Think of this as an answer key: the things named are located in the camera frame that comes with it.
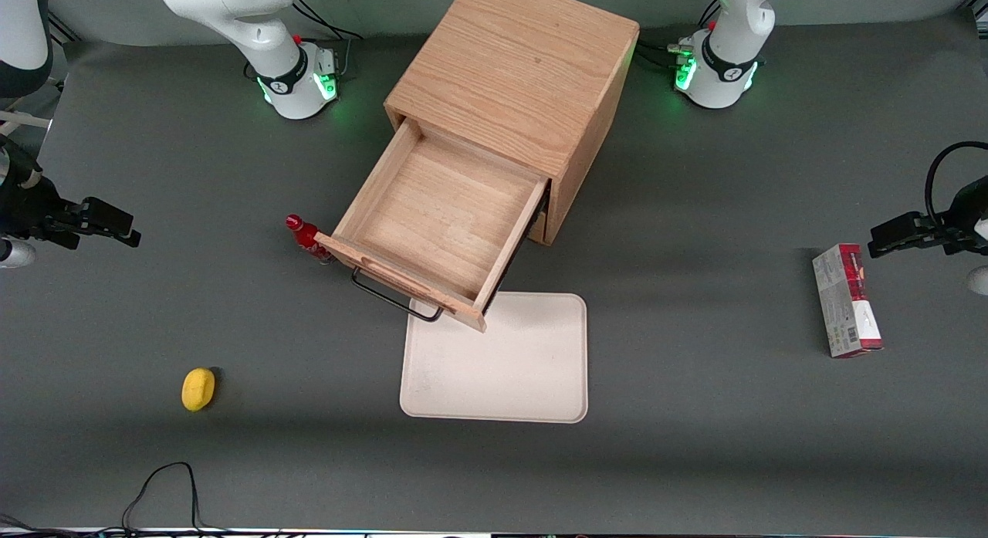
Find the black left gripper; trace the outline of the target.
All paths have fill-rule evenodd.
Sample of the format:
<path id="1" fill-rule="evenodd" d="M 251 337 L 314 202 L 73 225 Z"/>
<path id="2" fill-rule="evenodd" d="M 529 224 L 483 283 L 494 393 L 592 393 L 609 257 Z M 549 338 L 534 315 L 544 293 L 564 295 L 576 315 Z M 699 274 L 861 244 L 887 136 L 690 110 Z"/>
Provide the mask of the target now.
<path id="1" fill-rule="evenodd" d="M 942 213 L 934 211 L 932 190 L 934 180 L 929 178 L 924 185 L 924 204 L 925 213 L 932 223 L 932 237 L 929 239 L 932 246 L 942 246 L 946 255 L 961 251 L 987 255 L 986 235 L 978 229 L 980 222 L 986 222 L 987 179 L 980 178 L 961 188 L 948 210 Z M 924 238 L 927 232 L 925 215 L 917 211 L 882 222 L 870 232 L 868 252 L 875 259 L 896 251 L 925 249 L 928 245 Z"/>

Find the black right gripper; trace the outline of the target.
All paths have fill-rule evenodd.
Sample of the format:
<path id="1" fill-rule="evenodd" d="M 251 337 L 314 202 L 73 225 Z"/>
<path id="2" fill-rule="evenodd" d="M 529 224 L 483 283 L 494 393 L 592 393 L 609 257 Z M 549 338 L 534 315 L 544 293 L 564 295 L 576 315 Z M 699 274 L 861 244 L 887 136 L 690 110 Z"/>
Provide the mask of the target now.
<path id="1" fill-rule="evenodd" d="M 79 222 L 78 233 L 98 235 L 116 240 L 136 249 L 142 234 L 133 229 L 134 217 L 106 201 L 87 197 L 80 206 L 74 201 L 60 197 L 56 186 L 42 177 L 29 188 L 8 177 L 1 190 L 1 229 L 2 234 L 16 239 L 46 240 L 64 249 L 77 250 L 80 236 L 74 232 Z"/>

